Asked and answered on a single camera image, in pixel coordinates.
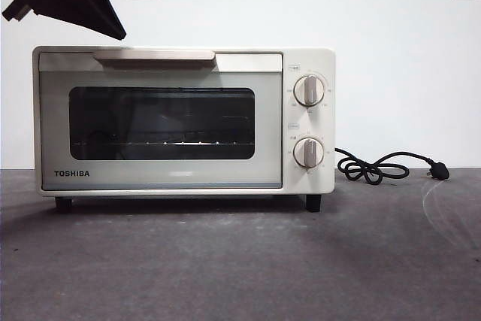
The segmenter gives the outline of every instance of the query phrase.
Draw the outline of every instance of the gray table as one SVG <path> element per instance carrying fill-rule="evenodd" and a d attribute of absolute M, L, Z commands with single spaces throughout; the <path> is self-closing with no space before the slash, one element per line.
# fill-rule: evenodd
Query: gray table
<path fill-rule="evenodd" d="M 481 170 L 299 197 L 79 200 L 3 171 L 2 320 L 479 320 Z"/>

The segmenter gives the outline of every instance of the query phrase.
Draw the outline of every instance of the control panel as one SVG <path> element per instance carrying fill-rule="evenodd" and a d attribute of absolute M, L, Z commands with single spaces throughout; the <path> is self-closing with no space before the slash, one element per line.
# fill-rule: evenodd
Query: control panel
<path fill-rule="evenodd" d="M 335 54 L 326 49 L 284 53 L 284 186 L 305 194 L 334 188 Z"/>

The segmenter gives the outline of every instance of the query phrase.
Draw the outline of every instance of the timer dial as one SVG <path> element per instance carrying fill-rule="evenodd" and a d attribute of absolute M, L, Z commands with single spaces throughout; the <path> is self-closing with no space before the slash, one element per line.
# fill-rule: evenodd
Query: timer dial
<path fill-rule="evenodd" d="M 324 97 L 324 85 L 315 75 L 302 77 L 294 87 L 294 97 L 305 107 L 313 107 Z"/>
<path fill-rule="evenodd" d="M 295 161 L 305 168 L 315 168 L 324 157 L 322 144 L 314 138 L 301 139 L 294 147 Z"/>

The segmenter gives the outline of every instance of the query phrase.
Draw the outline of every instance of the oven window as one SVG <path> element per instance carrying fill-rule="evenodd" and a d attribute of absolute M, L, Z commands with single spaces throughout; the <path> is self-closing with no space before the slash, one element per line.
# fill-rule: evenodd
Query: oven window
<path fill-rule="evenodd" d="M 80 86 L 70 92 L 75 159 L 249 159 L 254 92 L 247 88 Z"/>

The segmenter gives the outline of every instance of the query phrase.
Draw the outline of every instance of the white wall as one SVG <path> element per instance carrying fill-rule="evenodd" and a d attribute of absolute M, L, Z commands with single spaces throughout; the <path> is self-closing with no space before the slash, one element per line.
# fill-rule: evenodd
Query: white wall
<path fill-rule="evenodd" d="M 40 44 L 330 47 L 339 147 L 372 160 L 410 150 L 481 166 L 481 0 L 111 1 L 122 42 L 34 14 L 2 20 L 3 168 L 33 167 L 31 52 Z"/>

